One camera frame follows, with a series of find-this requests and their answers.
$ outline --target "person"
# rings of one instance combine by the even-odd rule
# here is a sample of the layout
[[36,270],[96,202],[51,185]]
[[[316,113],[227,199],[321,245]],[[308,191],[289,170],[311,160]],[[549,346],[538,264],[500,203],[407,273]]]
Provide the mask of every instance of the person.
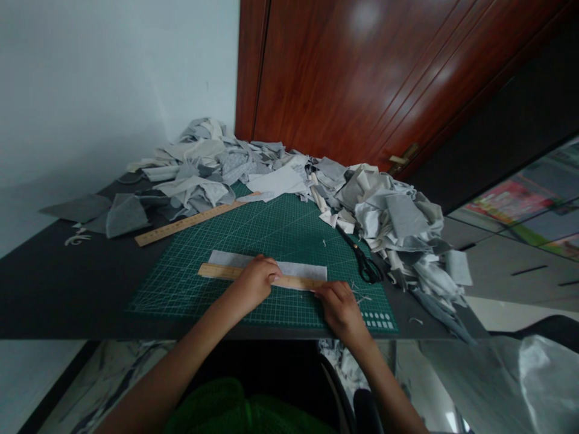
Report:
[[[204,360],[233,326],[270,295],[271,284],[281,276],[274,259],[256,256],[191,331],[128,391],[95,432],[163,432]],[[314,295],[323,305],[326,322],[364,372],[384,430],[428,433],[367,330],[350,286],[331,281],[315,289]]]

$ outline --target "wooden ruler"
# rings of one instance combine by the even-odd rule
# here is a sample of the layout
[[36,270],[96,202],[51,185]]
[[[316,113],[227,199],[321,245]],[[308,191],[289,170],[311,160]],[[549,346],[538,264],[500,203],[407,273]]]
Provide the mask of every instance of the wooden ruler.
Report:
[[[261,193],[255,192],[250,196],[255,196],[258,194]],[[219,205],[218,207],[211,208],[210,210],[195,214],[194,216],[184,218],[175,223],[168,224],[167,226],[153,229],[152,231],[136,236],[134,239],[140,247],[144,247],[150,243],[154,243],[155,241],[159,241],[160,239],[168,237],[169,235],[180,232],[183,229],[187,229],[189,227],[195,226],[196,224],[203,223],[204,221],[212,219],[213,217],[217,217],[218,215],[225,214],[226,212],[239,208],[240,206],[243,206],[247,203],[249,202],[233,201],[231,205]]]
[[[199,267],[198,275],[203,277],[220,278],[223,280],[235,280],[239,277],[243,268],[230,267],[226,265],[216,265],[210,263],[202,263]],[[316,280],[306,277],[288,276],[285,275],[281,279],[276,280],[274,285],[289,286],[294,289],[312,290],[326,283],[325,280]]]

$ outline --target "black scissors handle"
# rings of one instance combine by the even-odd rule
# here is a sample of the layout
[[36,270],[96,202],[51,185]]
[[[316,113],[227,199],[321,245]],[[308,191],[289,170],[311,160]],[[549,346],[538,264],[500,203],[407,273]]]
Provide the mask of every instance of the black scissors handle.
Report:
[[372,260],[366,257],[366,255],[359,249],[356,249],[356,258],[358,259],[358,272],[360,277],[366,283],[371,285],[381,282],[384,280],[384,275],[378,265]]
[[342,238],[346,240],[352,250],[354,250],[354,255],[358,261],[358,273],[360,274],[362,280],[364,280],[366,283],[370,283],[371,285],[383,281],[384,275],[380,270],[380,267],[376,265],[372,259],[366,257],[362,249],[360,249],[360,247],[354,243],[350,237],[348,237],[346,232],[344,232],[340,226],[336,226],[336,229],[338,232],[340,232],[340,235],[342,235]]

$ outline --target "wooden door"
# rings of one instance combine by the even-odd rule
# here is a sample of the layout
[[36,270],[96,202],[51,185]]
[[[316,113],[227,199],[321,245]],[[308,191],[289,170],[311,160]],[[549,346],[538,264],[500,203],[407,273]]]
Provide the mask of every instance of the wooden door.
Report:
[[386,170],[412,143],[426,148],[566,3],[271,0],[252,138]]

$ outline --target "cutting mat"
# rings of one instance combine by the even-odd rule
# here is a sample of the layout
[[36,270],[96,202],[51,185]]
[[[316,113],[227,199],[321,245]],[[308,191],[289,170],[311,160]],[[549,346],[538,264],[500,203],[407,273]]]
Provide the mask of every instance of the cutting mat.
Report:
[[[237,197],[250,191],[234,185]],[[255,256],[263,253],[276,260],[324,265],[328,280],[345,280],[360,300],[360,310],[374,332],[398,333],[398,327],[381,284],[369,285],[358,274],[353,251],[340,234],[318,216],[312,203],[284,194],[268,203],[255,202],[183,230],[174,238],[141,283],[128,312],[164,318],[197,319],[230,282],[200,277],[197,270],[212,250]],[[369,249],[364,242],[366,255]],[[305,291],[273,287],[271,295],[243,320],[269,327],[324,329],[323,309]]]

